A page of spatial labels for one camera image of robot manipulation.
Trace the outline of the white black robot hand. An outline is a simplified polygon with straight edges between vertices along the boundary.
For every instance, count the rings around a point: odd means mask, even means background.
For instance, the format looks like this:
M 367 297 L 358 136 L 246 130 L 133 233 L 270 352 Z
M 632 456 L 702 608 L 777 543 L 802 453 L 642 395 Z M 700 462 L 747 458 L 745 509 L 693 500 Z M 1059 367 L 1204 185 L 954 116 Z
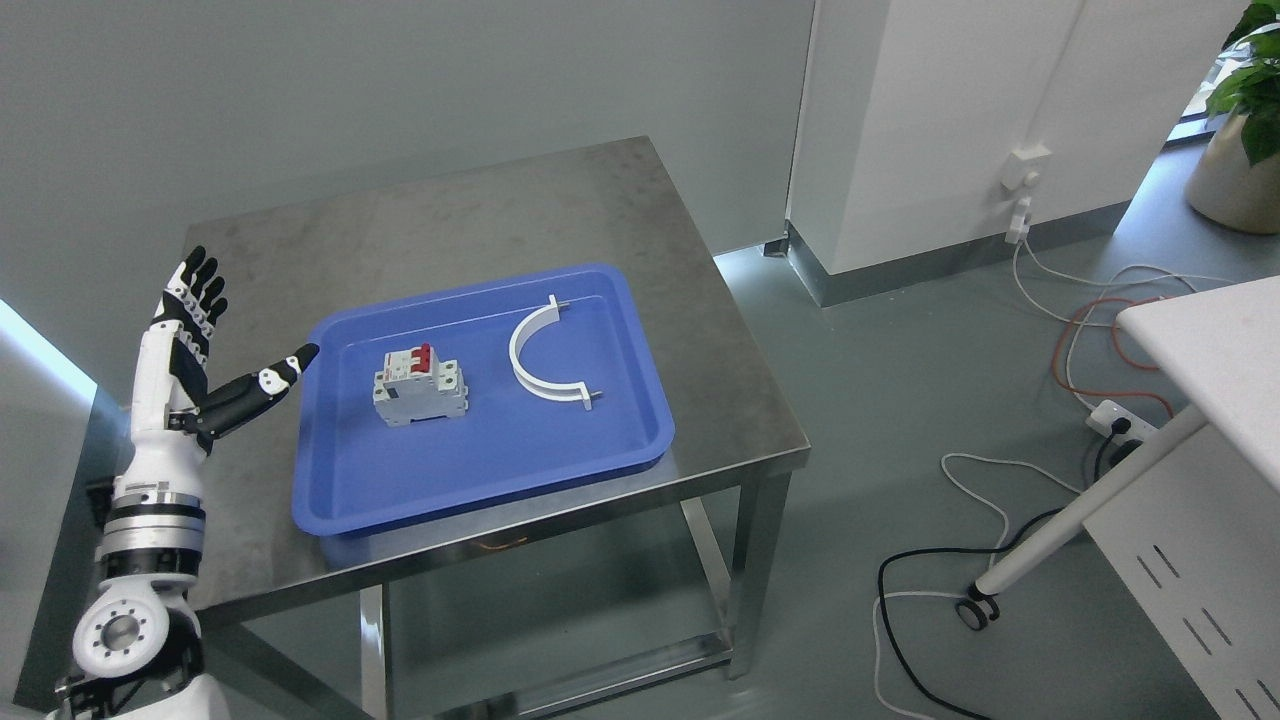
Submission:
M 319 355 L 315 343 L 215 389 L 211 338 L 228 307 L 218 260 L 196 246 L 173 272 L 143 332 L 131 401 L 127 484 L 186 482 L 214 442 L 275 407 Z

